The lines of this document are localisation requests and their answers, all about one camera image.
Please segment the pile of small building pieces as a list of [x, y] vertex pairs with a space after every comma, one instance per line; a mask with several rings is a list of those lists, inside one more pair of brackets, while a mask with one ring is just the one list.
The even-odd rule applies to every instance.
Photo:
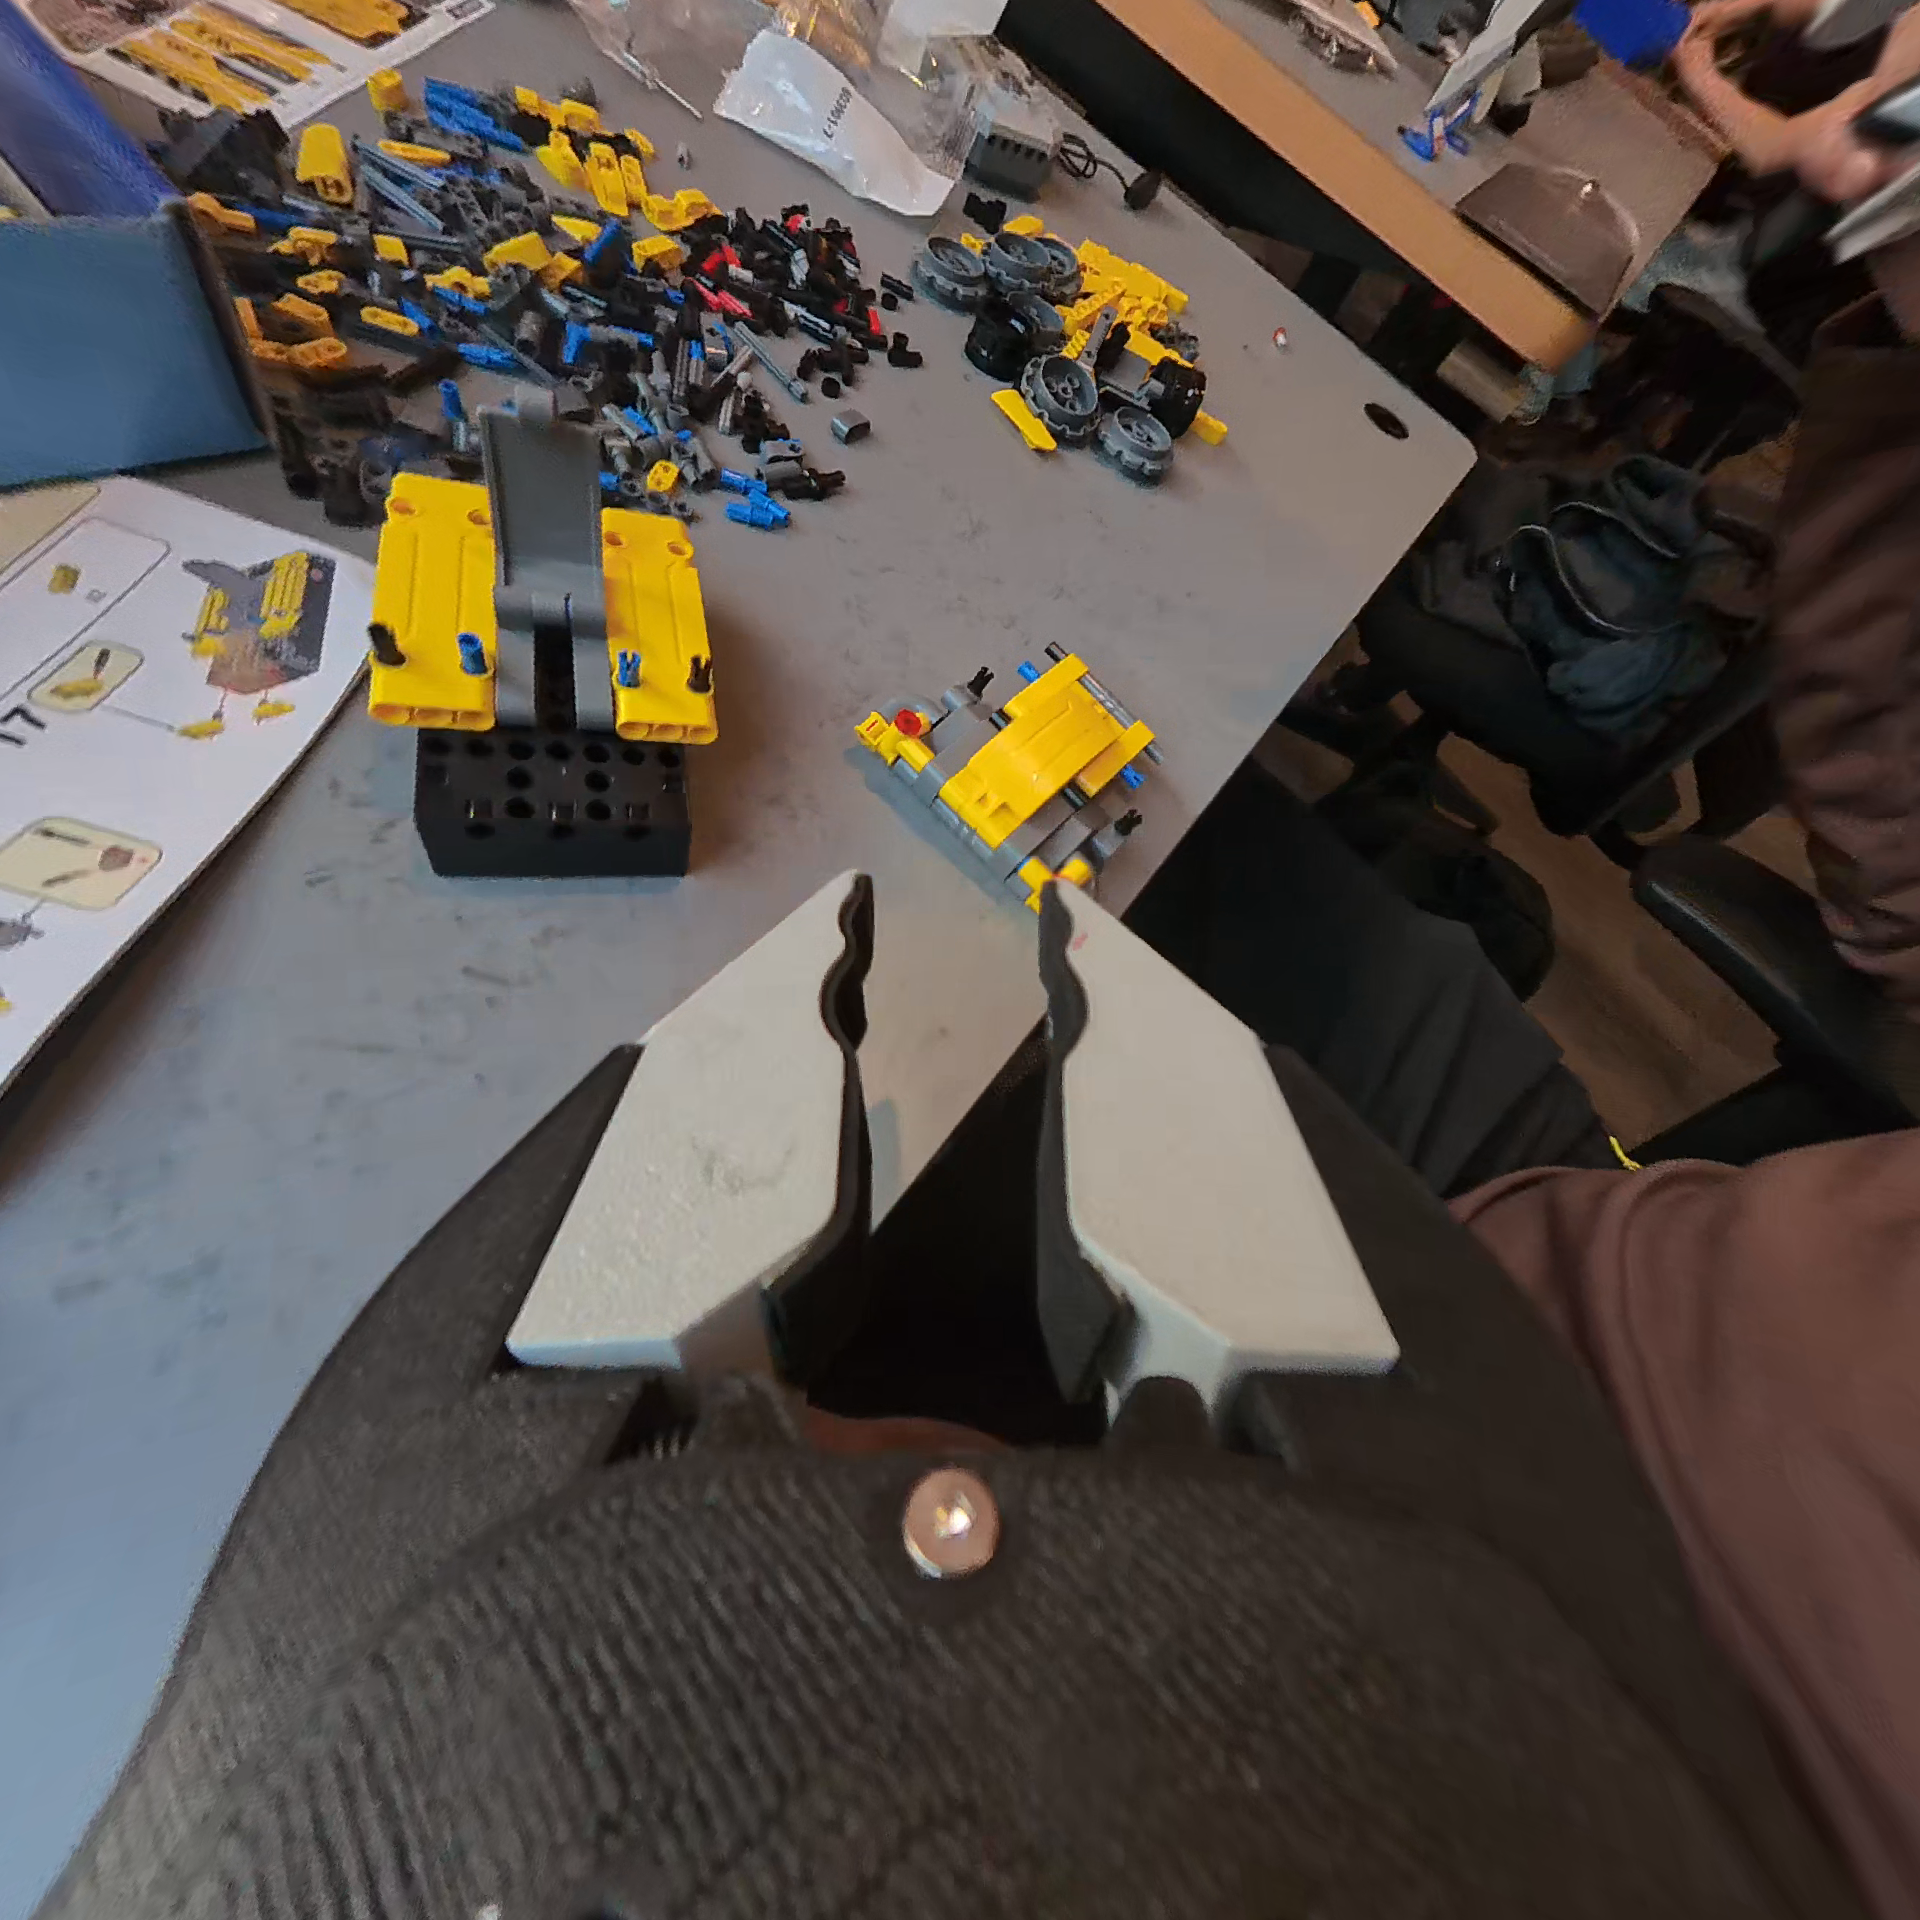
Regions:
[[692, 522], [700, 499], [783, 526], [846, 475], [829, 418], [873, 366], [918, 370], [913, 298], [849, 223], [654, 192], [654, 147], [583, 90], [406, 87], [378, 133], [270, 110], [159, 110], [150, 156], [223, 275], [271, 458], [295, 499], [370, 526], [394, 477], [476, 479], [476, 379], [553, 394], [601, 440], [606, 502]]

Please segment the open instruction booklet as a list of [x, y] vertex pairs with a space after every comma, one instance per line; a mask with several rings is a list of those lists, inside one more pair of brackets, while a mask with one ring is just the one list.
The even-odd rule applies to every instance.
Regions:
[[117, 475], [4, 493], [2, 1086], [366, 670], [373, 567]]

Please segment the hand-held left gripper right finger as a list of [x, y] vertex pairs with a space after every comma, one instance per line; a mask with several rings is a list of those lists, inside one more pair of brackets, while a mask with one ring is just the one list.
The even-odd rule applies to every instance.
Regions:
[[1150, 1379], [1222, 1420], [1254, 1376], [1401, 1344], [1250, 1027], [1085, 892], [1039, 895], [1039, 1334], [1068, 1400]]

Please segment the yellow grey toy vehicle chassis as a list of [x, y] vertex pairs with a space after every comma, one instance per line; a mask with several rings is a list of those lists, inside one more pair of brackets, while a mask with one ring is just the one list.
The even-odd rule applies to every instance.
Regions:
[[[1034, 216], [1002, 229], [1058, 236]], [[959, 240], [980, 254], [989, 238], [993, 234]], [[1070, 247], [1084, 267], [1084, 295], [1075, 307], [1058, 308], [1065, 325], [1062, 352], [1095, 374], [1099, 414], [1118, 402], [1146, 406], [1163, 421], [1174, 440], [1173, 463], [1187, 440], [1222, 446], [1230, 427], [1210, 410], [1210, 372], [1187, 326], [1187, 293], [1099, 243]]]

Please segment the yellow curved panel assembly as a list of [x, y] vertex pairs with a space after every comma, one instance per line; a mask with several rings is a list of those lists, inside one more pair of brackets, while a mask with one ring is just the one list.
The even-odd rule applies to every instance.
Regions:
[[897, 702], [854, 725], [854, 743], [1006, 895], [1037, 915], [1047, 888], [1092, 888], [1081, 846], [1139, 810], [1146, 771], [1161, 762], [1150, 725], [1051, 645], [1019, 662], [1017, 686], [994, 671]]

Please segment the long wood edged table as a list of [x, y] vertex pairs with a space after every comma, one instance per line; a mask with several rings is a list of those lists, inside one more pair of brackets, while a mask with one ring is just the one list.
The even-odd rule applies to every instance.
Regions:
[[1548, 92], [1515, 135], [1486, 127], [1465, 156], [1418, 159], [1401, 127], [1433, 90], [1433, 59], [1388, 34], [1398, 68], [1362, 76], [1313, 53], [1277, 5], [1006, 5], [999, 36], [1111, 142], [1225, 227], [1306, 252], [1303, 299], [1333, 318], [1359, 272], [1430, 286], [1389, 314], [1403, 338], [1447, 322], [1433, 348], [1393, 350], [1438, 368], [1465, 330], [1523, 363], [1562, 368], [1598, 318], [1457, 214], [1506, 163], [1566, 167], [1621, 206], [1633, 282], [1691, 213], [1722, 143], [1657, 83], [1602, 58]]

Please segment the black rubber tyre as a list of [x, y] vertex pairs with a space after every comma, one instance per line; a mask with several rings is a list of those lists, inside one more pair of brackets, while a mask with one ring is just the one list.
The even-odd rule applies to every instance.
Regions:
[[1062, 314], [1039, 295], [1019, 293], [982, 298], [962, 352], [980, 374], [1013, 389], [1028, 363], [1062, 348]]

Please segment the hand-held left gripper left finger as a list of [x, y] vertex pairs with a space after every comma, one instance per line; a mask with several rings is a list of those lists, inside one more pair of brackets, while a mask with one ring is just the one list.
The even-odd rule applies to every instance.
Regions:
[[641, 1039], [508, 1332], [527, 1368], [797, 1379], [870, 1218], [873, 880], [843, 870]]

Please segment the black office chair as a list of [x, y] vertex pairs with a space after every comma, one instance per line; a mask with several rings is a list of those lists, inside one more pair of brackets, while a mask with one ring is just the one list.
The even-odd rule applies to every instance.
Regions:
[[[1876, 293], [1915, 315], [1915, 243], [1870, 259]], [[1654, 920], [1708, 963], [1782, 1047], [1773, 1080], [1796, 1079], [1844, 1133], [1915, 1124], [1871, 1055], [1874, 996], [1833, 947], [1817, 892], [1694, 837], [1652, 847], [1633, 878]]]

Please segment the black block with yellow beams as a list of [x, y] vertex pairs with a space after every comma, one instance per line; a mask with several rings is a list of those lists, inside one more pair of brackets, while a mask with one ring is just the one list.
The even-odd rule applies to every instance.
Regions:
[[606, 502], [601, 440], [548, 390], [470, 429], [476, 479], [391, 479], [367, 622], [367, 714], [415, 740], [427, 869], [682, 880], [718, 740], [692, 539]]

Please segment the small clear parts bag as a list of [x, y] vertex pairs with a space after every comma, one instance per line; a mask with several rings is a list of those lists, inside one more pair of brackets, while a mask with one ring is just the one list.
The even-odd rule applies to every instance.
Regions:
[[859, 200], [933, 216], [989, 126], [1004, 3], [573, 3], [593, 43]]

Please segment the person's right forearm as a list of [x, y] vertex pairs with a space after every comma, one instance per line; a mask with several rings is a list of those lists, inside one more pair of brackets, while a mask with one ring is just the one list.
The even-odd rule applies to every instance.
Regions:
[[1771, 725], [1871, 1055], [1917, 1080], [1917, 346], [1891, 293], [1814, 336], [1777, 524]]

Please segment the grey desk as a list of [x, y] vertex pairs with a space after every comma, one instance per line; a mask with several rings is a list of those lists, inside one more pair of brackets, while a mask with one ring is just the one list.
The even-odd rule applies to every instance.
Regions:
[[444, 880], [413, 743], [355, 704], [4, 1106], [4, 1915], [103, 1804], [233, 1508], [367, 1295], [615, 1045], [828, 878], [873, 875], [876, 1218], [1039, 1016], [1036, 928], [854, 722], [1050, 639], [1161, 738], [1118, 908], [1467, 471], [1465, 439], [1189, 206], [1061, 192], [1166, 275], [1220, 447], [1161, 490], [1017, 443], [955, 315], [898, 322], [843, 493], [786, 532], [702, 509], [718, 666], [679, 882]]

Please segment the person's black trousers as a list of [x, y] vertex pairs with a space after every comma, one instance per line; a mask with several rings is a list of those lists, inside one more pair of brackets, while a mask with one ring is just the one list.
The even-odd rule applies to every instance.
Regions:
[[[1405, 901], [1281, 779], [1246, 766], [1125, 923], [1294, 1052], [1436, 1194], [1529, 1167], [1621, 1170], [1588, 1091], [1475, 932]], [[876, 1230], [870, 1303], [806, 1398], [1015, 1446], [1091, 1444], [1036, 1310], [1045, 1037], [1002, 1064]]]

